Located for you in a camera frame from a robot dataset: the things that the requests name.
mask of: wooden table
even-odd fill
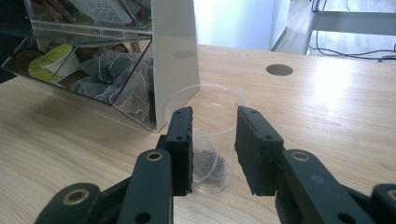
[[[285,139],[344,185],[396,183],[396,65],[199,46],[203,83],[243,92]],[[290,66],[290,76],[266,72]],[[60,189],[107,189],[154,148],[148,133],[78,97],[25,78],[0,86],[0,222],[32,223]],[[275,199],[250,195],[239,164],[223,192],[175,198],[175,223],[277,223]]]

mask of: desk organizer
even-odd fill
[[[18,76],[113,107],[154,132],[164,125],[165,100],[199,83],[192,0],[25,5],[32,25],[0,31],[26,37],[2,65]]]

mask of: floor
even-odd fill
[[[321,0],[319,8],[326,1]],[[288,21],[288,31],[276,49],[279,52],[297,53],[302,51],[306,28],[309,22],[312,2],[309,0],[291,0]],[[373,11],[395,12],[395,0],[328,0],[325,10],[331,11]],[[313,32],[310,46],[316,46],[316,32]],[[386,35],[356,35],[332,32],[318,32],[318,46],[321,49],[332,49],[344,54],[363,53],[374,50],[394,50],[396,36]],[[324,56],[316,49],[309,50],[309,55]],[[367,58],[381,58],[386,55],[396,56],[396,52],[378,52],[362,55]],[[396,63],[396,60],[385,60],[384,63]]]

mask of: transparent plastic cup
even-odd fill
[[[230,184],[239,105],[248,106],[247,98],[239,91],[216,84],[200,84],[175,92],[163,107],[168,126],[174,111],[192,107],[192,177],[193,188],[199,192],[216,193]]]

